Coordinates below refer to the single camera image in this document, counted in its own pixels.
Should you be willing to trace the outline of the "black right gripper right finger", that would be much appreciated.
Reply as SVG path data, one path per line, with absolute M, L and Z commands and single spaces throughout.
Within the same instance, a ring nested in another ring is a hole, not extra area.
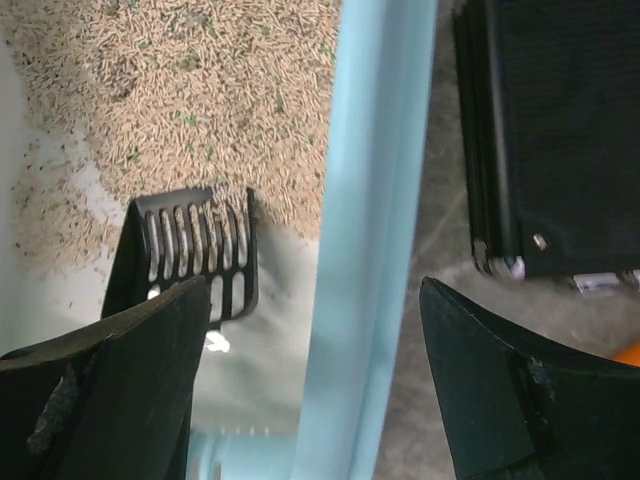
M 434 278 L 420 311 L 457 478 L 638 478 L 638 368 L 549 340 Z

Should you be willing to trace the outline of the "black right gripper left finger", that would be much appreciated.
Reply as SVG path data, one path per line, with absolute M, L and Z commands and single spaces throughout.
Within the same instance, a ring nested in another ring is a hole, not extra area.
M 1 359 L 5 479 L 182 479 L 209 320 L 196 277 Z

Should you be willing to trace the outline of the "black litter scoop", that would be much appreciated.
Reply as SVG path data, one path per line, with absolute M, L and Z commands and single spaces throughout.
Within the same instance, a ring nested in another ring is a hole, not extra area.
M 259 300 L 255 191 L 234 207 L 210 187 L 133 198 L 101 309 L 103 318 L 201 275 L 211 286 L 209 327 L 249 316 Z

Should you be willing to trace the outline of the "teal litter box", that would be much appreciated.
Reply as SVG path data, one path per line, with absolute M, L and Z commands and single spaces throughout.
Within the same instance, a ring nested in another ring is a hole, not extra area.
M 336 61 L 320 232 L 266 222 L 255 191 L 258 304 L 209 320 L 182 479 L 370 479 L 396 357 L 422 174 L 436 5 L 337 1 Z M 14 251 L 12 189 L 27 102 L 1 43 L 1 359 L 106 319 L 117 243 L 85 265 L 39 272 Z M 240 194 L 245 203 L 245 188 Z

